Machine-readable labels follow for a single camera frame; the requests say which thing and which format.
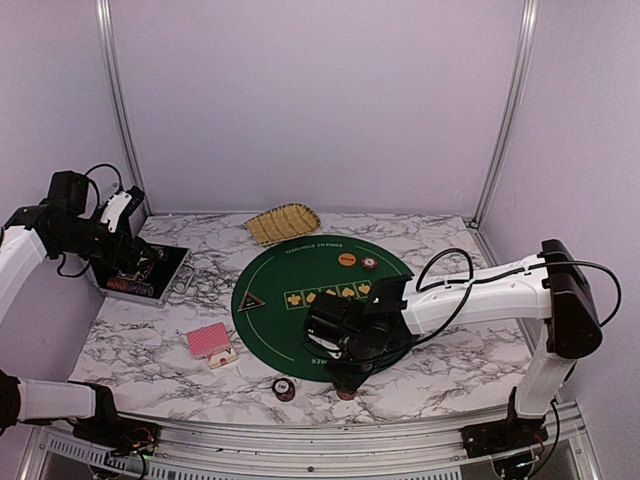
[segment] marble table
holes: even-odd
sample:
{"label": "marble table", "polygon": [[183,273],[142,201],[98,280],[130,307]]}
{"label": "marble table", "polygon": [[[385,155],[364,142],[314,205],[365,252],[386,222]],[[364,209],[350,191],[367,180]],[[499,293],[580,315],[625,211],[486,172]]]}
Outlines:
{"label": "marble table", "polygon": [[[156,417],[234,424],[321,425],[391,422],[505,404],[524,376],[529,351],[515,321],[453,326],[371,377],[353,401],[330,384],[293,379],[296,397],[282,403],[271,392],[282,376],[243,345],[230,313],[236,279],[264,248],[244,222],[252,215],[151,217],[141,236],[189,247],[196,277],[184,295],[160,309],[107,298],[75,370],[76,381],[111,387],[119,410]],[[426,215],[324,214],[322,232],[367,240],[419,272],[452,246],[484,259],[461,218]],[[465,268],[451,257],[434,274]],[[185,334],[222,321],[239,359],[209,370],[189,353]]]}

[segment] wicker basket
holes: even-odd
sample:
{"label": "wicker basket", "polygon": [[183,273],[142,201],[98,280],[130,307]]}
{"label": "wicker basket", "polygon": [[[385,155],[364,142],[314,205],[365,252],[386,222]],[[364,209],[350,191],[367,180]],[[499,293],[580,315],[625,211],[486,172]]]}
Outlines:
{"label": "wicker basket", "polygon": [[320,219],[313,210],[299,203],[273,208],[247,222],[260,245],[303,237],[320,228]]}

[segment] green poker mat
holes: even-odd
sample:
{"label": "green poker mat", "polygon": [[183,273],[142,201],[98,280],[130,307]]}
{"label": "green poker mat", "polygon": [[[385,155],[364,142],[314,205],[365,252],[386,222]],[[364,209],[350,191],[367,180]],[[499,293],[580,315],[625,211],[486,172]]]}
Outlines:
{"label": "green poker mat", "polygon": [[[356,257],[340,264],[342,254]],[[374,258],[373,270],[362,259]],[[371,285],[381,278],[411,275],[402,260],[383,248],[337,235],[302,237],[280,243],[256,257],[233,290],[231,308],[240,338],[251,352],[285,375],[329,382],[326,360],[302,346],[303,324],[314,295],[329,291],[366,301]],[[385,368],[403,355],[391,358]]]}

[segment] deck of cards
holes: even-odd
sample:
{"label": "deck of cards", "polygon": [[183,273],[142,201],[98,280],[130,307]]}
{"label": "deck of cards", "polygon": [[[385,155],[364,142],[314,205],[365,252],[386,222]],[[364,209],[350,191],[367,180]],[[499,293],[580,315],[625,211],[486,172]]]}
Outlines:
{"label": "deck of cards", "polygon": [[191,354],[195,358],[206,358],[212,370],[238,359],[223,323],[189,332],[187,341]]}

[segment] purple wall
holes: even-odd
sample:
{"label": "purple wall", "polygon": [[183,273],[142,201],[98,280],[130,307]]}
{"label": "purple wall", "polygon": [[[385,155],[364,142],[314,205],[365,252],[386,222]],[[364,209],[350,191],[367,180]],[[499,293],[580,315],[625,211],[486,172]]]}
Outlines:
{"label": "purple wall", "polygon": [[157,212],[470,215],[506,101],[512,0],[121,0],[113,24]]}
{"label": "purple wall", "polygon": [[[533,61],[485,224],[501,261],[562,239],[625,290],[603,347],[580,362],[577,396],[603,478],[640,471],[640,3],[542,2]],[[591,274],[601,316],[615,292]]]}
{"label": "purple wall", "polygon": [[[37,204],[59,169],[98,162],[124,170],[92,2],[0,2],[0,220]],[[96,175],[108,195],[113,177]],[[75,270],[78,262],[70,261]],[[102,303],[86,280],[61,279],[46,262],[0,326],[0,368],[66,380]],[[28,435],[0,439],[0,478],[16,475]]]}

